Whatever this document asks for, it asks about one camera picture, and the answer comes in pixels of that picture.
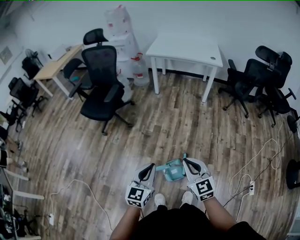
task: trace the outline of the forearm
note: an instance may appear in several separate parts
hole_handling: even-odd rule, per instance
[[[136,207],[128,207],[124,216],[114,229],[111,235],[111,240],[126,240],[130,239],[132,233],[137,226],[140,218],[141,209]]]
[[[215,197],[204,201],[204,206],[210,219],[210,223],[216,229],[227,231],[236,224],[233,217]]]

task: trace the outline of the wooden floor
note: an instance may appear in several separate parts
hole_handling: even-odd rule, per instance
[[[248,119],[239,103],[223,111],[222,107],[231,98],[226,93],[218,94],[222,84],[213,83],[208,101],[203,104],[201,97],[206,83],[201,79],[160,73],[159,79],[159,95],[154,94],[152,84],[147,88],[133,86],[136,106],[128,105],[119,110],[119,114],[134,123],[134,127],[129,129],[113,119],[107,128],[108,136],[101,134],[102,122],[89,120],[79,113],[82,102],[78,96],[70,101],[49,82],[54,97],[46,103],[42,113],[27,118],[20,135],[24,148],[19,162],[28,162],[31,181],[14,183],[19,190],[44,195],[45,200],[20,200],[19,203],[28,206],[31,214],[50,214],[50,193],[73,179],[83,180],[107,211],[114,228],[126,210],[124,195],[135,169],[150,162],[162,165],[182,158],[184,152],[208,165],[216,183],[217,199],[226,203],[230,199],[230,178],[267,140],[277,139],[280,116],[277,116],[277,125],[271,128],[269,114],[261,119],[257,117],[258,103],[247,104]],[[286,116],[283,119],[281,145],[291,134]],[[238,221],[247,221],[269,240],[284,239],[292,223],[300,192],[287,189],[285,170],[290,159],[299,160],[298,145],[298,138],[293,135],[282,150],[280,168],[269,167],[255,182],[255,195],[243,200]],[[266,144],[261,154],[234,180],[232,191],[236,190],[243,174],[256,178],[276,148],[274,142]],[[179,207],[187,189],[186,182],[166,182],[158,172],[155,190],[165,195],[169,208]],[[248,183],[245,177],[241,187]],[[226,206],[235,218],[242,196]],[[83,184],[74,183],[70,189],[53,196],[53,201],[55,225],[47,229],[46,218],[38,222],[43,239],[109,238],[111,232],[106,216]],[[144,214],[153,210],[154,198]]]

